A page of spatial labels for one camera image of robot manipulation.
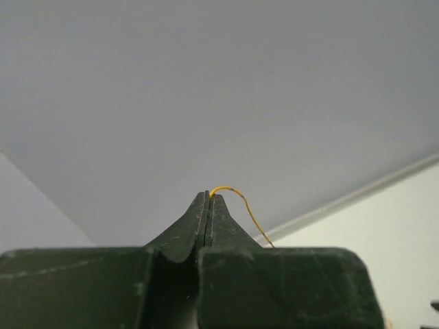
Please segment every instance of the scratched plastic surface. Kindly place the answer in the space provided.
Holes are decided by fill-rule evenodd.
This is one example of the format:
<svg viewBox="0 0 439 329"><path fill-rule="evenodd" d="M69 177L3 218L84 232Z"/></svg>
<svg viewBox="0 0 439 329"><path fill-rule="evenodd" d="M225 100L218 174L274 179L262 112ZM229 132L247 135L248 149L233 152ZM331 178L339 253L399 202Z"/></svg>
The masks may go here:
<svg viewBox="0 0 439 329"><path fill-rule="evenodd" d="M138 328L151 259L144 248L6 253L0 328Z"/></svg>

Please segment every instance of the scratch mark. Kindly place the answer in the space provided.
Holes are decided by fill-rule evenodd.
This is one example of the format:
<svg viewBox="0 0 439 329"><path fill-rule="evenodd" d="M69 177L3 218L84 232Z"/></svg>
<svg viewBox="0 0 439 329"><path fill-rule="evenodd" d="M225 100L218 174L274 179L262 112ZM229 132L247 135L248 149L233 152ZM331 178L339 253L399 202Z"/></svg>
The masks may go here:
<svg viewBox="0 0 439 329"><path fill-rule="evenodd" d="M74 264L61 265L61 266L57 266L57 267L50 267L47 269L39 269L38 271L33 271L33 272L22 271L22 272L16 272L16 273L0 274L0 280L13 280L16 278L22 278L24 276L43 276L45 274L54 273L57 271L65 271L67 269L74 269L76 267L81 267L81 266L85 266L85 265L89 265L89 264L93 264L93 263L98 263L98 262L102 261L103 259L104 259L103 257L100 257L100 258L90 259L90 260L81 260L80 262L77 262Z"/></svg>
<svg viewBox="0 0 439 329"><path fill-rule="evenodd" d="M329 279L327 273L325 272L322 263L318 260L317 256L314 254L313 250L310 250L311 256L314 260L314 263L317 265L317 268L319 269L319 272L322 274L322 277L324 278L324 280L327 282L327 284L330 286L335 298L337 299L338 303L340 304L340 307L335 309L332 313L336 313L338 310L342 311L344 309L346 309L346 307L348 305L343 305L343 300L340 297L340 295L337 292L337 289L334 287L334 285L332 284L331 280Z"/></svg>
<svg viewBox="0 0 439 329"><path fill-rule="evenodd" d="M145 285L142 282L134 283L134 287L136 289L136 295L142 296L145 290Z"/></svg>
<svg viewBox="0 0 439 329"><path fill-rule="evenodd" d="M2 256L5 258L14 258L16 256L16 251L12 250L10 252L5 252Z"/></svg>
<svg viewBox="0 0 439 329"><path fill-rule="evenodd" d="M254 261L254 257L251 251L246 250L246 249L241 249L239 250L239 253L244 256L247 259L253 260Z"/></svg>

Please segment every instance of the dark green plastic object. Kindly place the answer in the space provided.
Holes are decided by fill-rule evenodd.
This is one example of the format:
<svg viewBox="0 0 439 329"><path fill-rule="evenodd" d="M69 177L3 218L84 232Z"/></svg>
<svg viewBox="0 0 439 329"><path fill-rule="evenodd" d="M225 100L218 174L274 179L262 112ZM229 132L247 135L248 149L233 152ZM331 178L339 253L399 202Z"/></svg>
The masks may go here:
<svg viewBox="0 0 439 329"><path fill-rule="evenodd" d="M143 247L0 258L0 329L383 328L368 272L338 248L263 249L198 193Z"/></svg>

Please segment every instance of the thin wire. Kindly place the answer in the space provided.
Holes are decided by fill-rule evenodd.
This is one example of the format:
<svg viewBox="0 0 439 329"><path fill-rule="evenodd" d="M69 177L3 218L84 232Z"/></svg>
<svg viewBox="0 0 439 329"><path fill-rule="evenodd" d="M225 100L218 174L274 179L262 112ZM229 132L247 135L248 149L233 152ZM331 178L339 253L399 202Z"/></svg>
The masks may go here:
<svg viewBox="0 0 439 329"><path fill-rule="evenodd" d="M238 194L244 200L244 203L246 204L246 208L247 208L248 214L250 215L250 217L252 217L253 223L256 225L256 227L258 228L258 230L260 231L262 236L267 240L267 242L273 248L275 248L275 246L273 245L273 242L271 242L271 240L268 238L268 236L265 234L265 232L262 230L261 226L259 226L257 220L255 219L255 217L253 215L253 212L251 211L250 206L248 205L246 197L244 197L241 192L239 192L238 190L235 190L234 188L232 188L230 186L219 186L219 187L215 187L211 191L211 193L209 194L209 199L212 199L212 197L215 195L215 193L218 192L219 190L229 190L229 191L235 192L236 194Z"/></svg>

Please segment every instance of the white wall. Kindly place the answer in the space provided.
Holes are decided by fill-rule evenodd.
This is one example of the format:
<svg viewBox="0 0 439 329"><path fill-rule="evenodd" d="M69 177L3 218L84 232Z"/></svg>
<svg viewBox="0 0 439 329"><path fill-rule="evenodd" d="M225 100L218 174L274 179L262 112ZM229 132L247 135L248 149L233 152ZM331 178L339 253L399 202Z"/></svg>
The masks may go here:
<svg viewBox="0 0 439 329"><path fill-rule="evenodd" d="M395 328L439 326L439 165L275 241L277 247L337 246L367 264Z"/></svg>
<svg viewBox="0 0 439 329"><path fill-rule="evenodd" d="M0 153L0 253L94 243Z"/></svg>

